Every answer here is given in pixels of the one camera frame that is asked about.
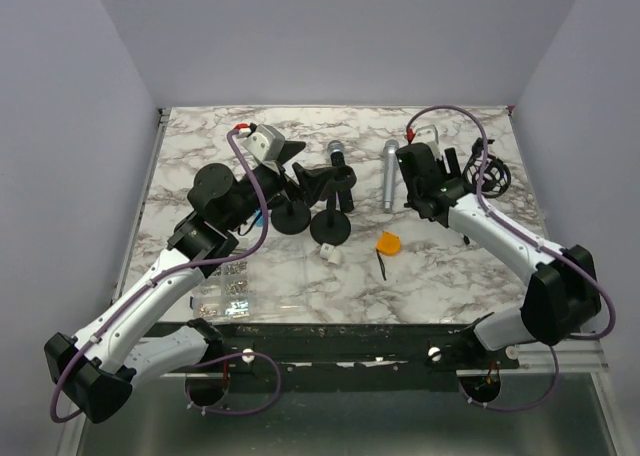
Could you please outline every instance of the white wall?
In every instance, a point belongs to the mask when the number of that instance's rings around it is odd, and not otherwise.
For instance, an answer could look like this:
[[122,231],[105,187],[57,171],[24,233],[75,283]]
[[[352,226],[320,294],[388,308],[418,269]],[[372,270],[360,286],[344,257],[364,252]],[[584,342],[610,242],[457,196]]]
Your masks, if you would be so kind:
[[513,104],[574,0],[103,0],[163,106]]
[[53,454],[43,352],[113,291],[157,111],[100,0],[0,0],[0,454]]
[[526,87],[516,136],[551,236],[580,242],[618,309],[603,345],[640,447],[640,0],[577,0]]

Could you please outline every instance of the black round disk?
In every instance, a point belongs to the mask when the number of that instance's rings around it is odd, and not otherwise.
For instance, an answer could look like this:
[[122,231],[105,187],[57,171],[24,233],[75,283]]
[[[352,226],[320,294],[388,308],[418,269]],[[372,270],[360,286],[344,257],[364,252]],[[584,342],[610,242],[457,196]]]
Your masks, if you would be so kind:
[[318,244],[329,243],[339,246],[349,239],[351,222],[340,211],[334,211],[333,226],[329,226],[329,211],[325,209],[316,214],[311,220],[311,237]]
[[309,226],[311,222],[311,210],[302,201],[293,201],[293,211],[290,213],[283,204],[271,211],[271,224],[274,229],[282,234],[299,234]]

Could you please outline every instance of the clear plastic bag of parts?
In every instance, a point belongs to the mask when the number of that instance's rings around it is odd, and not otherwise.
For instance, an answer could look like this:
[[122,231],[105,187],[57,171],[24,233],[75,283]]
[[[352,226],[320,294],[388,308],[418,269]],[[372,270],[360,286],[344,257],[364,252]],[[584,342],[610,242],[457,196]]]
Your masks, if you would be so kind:
[[[241,239],[234,254],[249,244]],[[268,238],[256,253],[223,264],[194,289],[191,308],[194,317],[212,322],[277,321],[308,310],[307,289],[300,238]]]

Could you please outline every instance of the black base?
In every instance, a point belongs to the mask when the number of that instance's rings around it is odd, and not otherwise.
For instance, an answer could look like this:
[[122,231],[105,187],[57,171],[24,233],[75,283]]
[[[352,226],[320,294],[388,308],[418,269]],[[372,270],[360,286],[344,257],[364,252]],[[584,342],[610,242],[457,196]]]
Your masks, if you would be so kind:
[[[166,336],[181,326],[182,323],[156,323],[147,337]],[[282,373],[281,390],[285,393],[457,392],[457,370],[473,369],[486,374],[492,361],[494,364],[499,361],[501,370],[519,366],[518,361],[507,358],[504,350],[486,352],[482,349],[469,357],[457,351],[460,338],[465,337],[462,331],[466,327],[462,324],[243,323],[223,324],[217,329],[222,335],[226,353],[235,352],[233,348],[260,348],[261,352],[273,358]],[[440,361],[430,362],[428,351],[431,346],[440,348]],[[343,362],[345,355],[355,363],[353,367],[344,368],[336,364]],[[373,361],[375,357],[406,363],[376,367],[362,364]],[[307,364],[296,366],[298,362]],[[222,373],[221,366],[194,369],[193,372]],[[251,367],[230,365],[229,374],[230,393],[265,394],[273,391],[273,368],[269,364],[257,360]],[[207,402],[220,396],[221,378],[197,380],[203,385],[208,382],[214,391],[207,397]]]
[[316,214],[311,220],[311,237],[318,244],[329,243],[339,246],[349,239],[351,222],[340,211],[333,210],[333,224],[329,225],[330,209]]
[[488,384],[486,376],[465,376],[460,378],[460,384],[479,403],[490,403],[500,395],[502,389],[499,379],[491,380],[491,384]]
[[302,201],[292,201],[271,211],[271,224],[282,234],[299,234],[309,226],[311,210]]

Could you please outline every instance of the orange object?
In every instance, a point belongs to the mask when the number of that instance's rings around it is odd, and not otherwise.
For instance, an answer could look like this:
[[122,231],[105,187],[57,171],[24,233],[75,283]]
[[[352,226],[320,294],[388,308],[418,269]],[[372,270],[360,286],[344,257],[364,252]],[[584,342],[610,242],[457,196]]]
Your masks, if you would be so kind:
[[401,248],[402,243],[400,243],[400,238],[386,231],[382,233],[378,244],[376,244],[376,249],[385,256],[393,256],[397,254]]

